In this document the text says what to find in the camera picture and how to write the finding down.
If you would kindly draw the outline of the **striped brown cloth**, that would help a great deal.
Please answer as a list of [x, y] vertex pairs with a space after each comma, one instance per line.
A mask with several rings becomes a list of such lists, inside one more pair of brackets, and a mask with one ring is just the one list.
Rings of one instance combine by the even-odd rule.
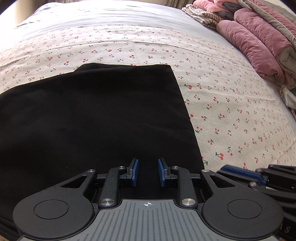
[[185, 7], [182, 7], [182, 11], [204, 27], [212, 30], [216, 30], [218, 23], [223, 20], [217, 14], [207, 12], [193, 4], [187, 4]]

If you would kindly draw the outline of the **cherry print cloth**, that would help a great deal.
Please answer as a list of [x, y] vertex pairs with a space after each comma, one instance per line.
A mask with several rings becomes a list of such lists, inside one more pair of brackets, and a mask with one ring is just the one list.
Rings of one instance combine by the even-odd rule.
[[1, 171], [295, 164], [275, 94], [226, 44], [165, 28], [60, 27], [1, 48]]

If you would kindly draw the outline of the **pink grey quilt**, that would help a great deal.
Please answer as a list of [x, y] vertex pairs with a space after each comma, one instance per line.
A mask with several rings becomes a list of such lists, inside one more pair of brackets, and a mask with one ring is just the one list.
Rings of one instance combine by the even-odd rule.
[[194, 1], [217, 14], [216, 31], [239, 49], [263, 79], [295, 88], [295, 24], [263, 1]]

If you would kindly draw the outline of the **black pants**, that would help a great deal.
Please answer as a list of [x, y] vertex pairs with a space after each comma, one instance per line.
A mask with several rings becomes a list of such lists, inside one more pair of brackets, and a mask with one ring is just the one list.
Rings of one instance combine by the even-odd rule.
[[204, 167], [168, 65], [89, 63], [2, 93], [1, 236], [19, 238], [13, 209], [25, 197], [133, 158], [148, 184], [159, 182], [159, 158], [192, 173]]

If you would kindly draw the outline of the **light blue bed sheet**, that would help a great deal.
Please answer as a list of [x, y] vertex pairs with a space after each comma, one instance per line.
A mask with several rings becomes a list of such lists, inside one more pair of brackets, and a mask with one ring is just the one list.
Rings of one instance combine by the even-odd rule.
[[153, 4], [46, 4], [1, 51], [1, 94], [89, 63], [168, 65], [190, 121], [295, 126], [276, 87], [222, 35], [185, 13]]

